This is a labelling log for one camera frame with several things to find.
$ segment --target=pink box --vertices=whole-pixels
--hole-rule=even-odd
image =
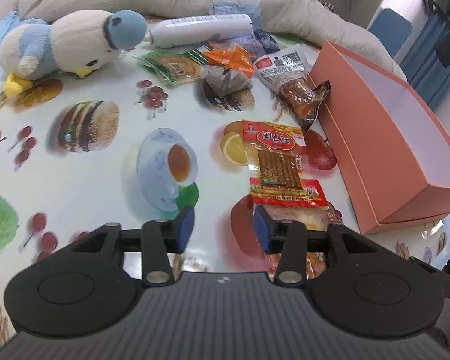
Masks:
[[[340,166],[360,232],[378,233],[450,213],[450,137],[406,82],[326,42],[310,72],[330,80],[319,120]]]

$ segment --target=blanket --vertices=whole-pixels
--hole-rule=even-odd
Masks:
[[[325,40],[338,43],[372,60],[406,80],[382,43],[370,32],[342,20],[311,0],[19,0],[19,12],[53,22],[80,9],[116,12],[131,9],[143,15],[184,17],[206,15],[214,1],[237,4],[260,3],[262,27],[272,33],[292,34],[321,46]]]

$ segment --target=red label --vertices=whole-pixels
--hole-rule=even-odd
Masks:
[[[295,141],[290,135],[275,130],[260,131],[257,134],[257,141],[279,150],[292,150],[295,146]]]
[[[269,57],[266,57],[264,59],[261,59],[260,61],[258,61],[255,66],[257,67],[258,70],[263,69],[263,68],[268,68],[270,66],[273,66],[272,60]]]

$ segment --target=plush toy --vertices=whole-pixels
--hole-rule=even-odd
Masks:
[[[8,98],[32,88],[33,81],[61,69],[83,78],[139,44],[147,22],[137,12],[100,10],[70,13],[53,24],[24,24],[7,34],[0,65],[7,74]]]

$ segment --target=white bottle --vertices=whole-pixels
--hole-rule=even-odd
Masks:
[[[169,48],[236,38],[250,35],[252,31],[252,21],[245,14],[182,17],[162,21],[151,28],[150,44]]]

